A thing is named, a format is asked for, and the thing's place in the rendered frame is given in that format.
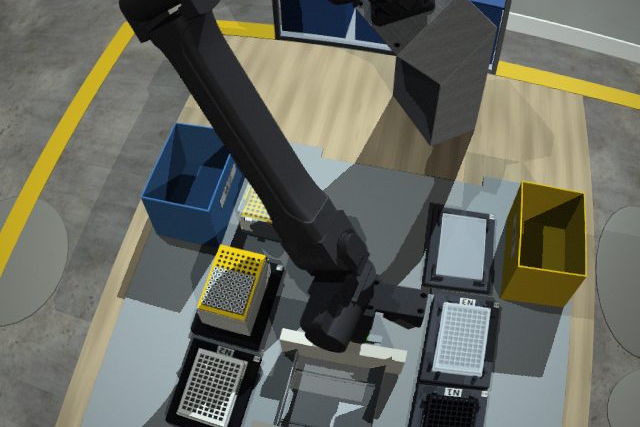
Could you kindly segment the white multi-well plate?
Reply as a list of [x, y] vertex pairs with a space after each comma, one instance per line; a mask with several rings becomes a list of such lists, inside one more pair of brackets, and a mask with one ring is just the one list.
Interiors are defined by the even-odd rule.
[[491, 308], [443, 303], [432, 372], [482, 376], [490, 312]]
[[176, 414], [228, 427], [247, 366], [247, 361], [199, 348]]

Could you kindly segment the blue open-top bin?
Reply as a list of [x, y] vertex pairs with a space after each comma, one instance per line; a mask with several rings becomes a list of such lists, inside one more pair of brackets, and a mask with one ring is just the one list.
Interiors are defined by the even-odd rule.
[[157, 235], [219, 249], [244, 179], [212, 127], [175, 122], [141, 199]]

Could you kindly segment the yellow open-top box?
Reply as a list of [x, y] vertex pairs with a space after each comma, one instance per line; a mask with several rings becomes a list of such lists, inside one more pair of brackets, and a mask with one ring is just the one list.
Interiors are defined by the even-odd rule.
[[585, 193], [522, 181], [507, 217], [500, 299], [564, 307], [586, 277]]

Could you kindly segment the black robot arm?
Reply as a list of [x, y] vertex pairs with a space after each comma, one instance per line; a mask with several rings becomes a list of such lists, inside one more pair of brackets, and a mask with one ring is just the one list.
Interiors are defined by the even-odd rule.
[[173, 65], [293, 263], [315, 276], [300, 320], [305, 337], [342, 353], [355, 328], [372, 329], [375, 312], [408, 330], [421, 327], [429, 291], [382, 283], [367, 246], [308, 174], [228, 45], [212, 11], [219, 2], [119, 0], [119, 7], [139, 41], [151, 40]]

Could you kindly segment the grey flat mat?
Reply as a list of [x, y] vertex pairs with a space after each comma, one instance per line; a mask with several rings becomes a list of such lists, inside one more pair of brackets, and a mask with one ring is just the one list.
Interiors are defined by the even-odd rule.
[[[419, 384], [488, 391], [484, 427], [562, 427], [571, 320], [564, 307], [500, 299], [507, 217], [521, 183], [484, 176], [483, 186], [321, 158], [321, 147], [290, 143], [336, 210], [365, 242], [382, 283], [429, 290], [421, 328], [376, 312], [380, 347], [407, 351], [401, 374], [384, 374], [373, 427], [410, 427]], [[282, 329], [300, 320], [315, 276], [295, 266], [279, 240], [242, 232], [238, 207], [222, 245], [266, 255], [284, 272], [259, 350], [190, 330], [218, 248], [157, 235], [152, 227], [136, 267], [81, 427], [180, 427], [165, 421], [193, 338], [261, 356], [241, 423], [277, 425], [295, 355]], [[489, 294], [424, 287], [433, 207], [495, 215]], [[500, 302], [490, 387], [419, 382], [435, 294]], [[305, 332], [304, 332], [305, 333]]]

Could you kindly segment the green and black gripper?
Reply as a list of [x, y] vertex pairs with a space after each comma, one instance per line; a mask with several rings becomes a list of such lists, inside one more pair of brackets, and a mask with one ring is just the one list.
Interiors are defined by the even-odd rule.
[[[373, 297], [373, 295], [372, 295], [372, 297]], [[360, 308], [363, 308], [363, 307], [365, 307], [367, 304], [369, 304], [369, 303], [370, 303], [370, 301], [372, 300], [372, 297], [371, 297], [371, 299], [370, 299], [366, 304], [364, 304], [364, 305], [360, 306]], [[354, 333], [353, 333], [353, 335], [352, 335], [352, 337], [351, 337], [351, 340], [350, 340], [350, 341], [352, 341], [352, 340], [353, 340], [353, 342], [354, 342], [354, 343], [364, 344], [364, 343], [366, 343], [366, 340], [368, 340], [368, 338], [369, 338], [369, 334], [370, 334], [370, 331], [368, 332], [368, 330], [363, 330], [363, 329], [357, 329], [357, 328], [355, 328], [355, 331], [354, 331]], [[368, 337], [367, 337], [367, 336], [368, 336]]]

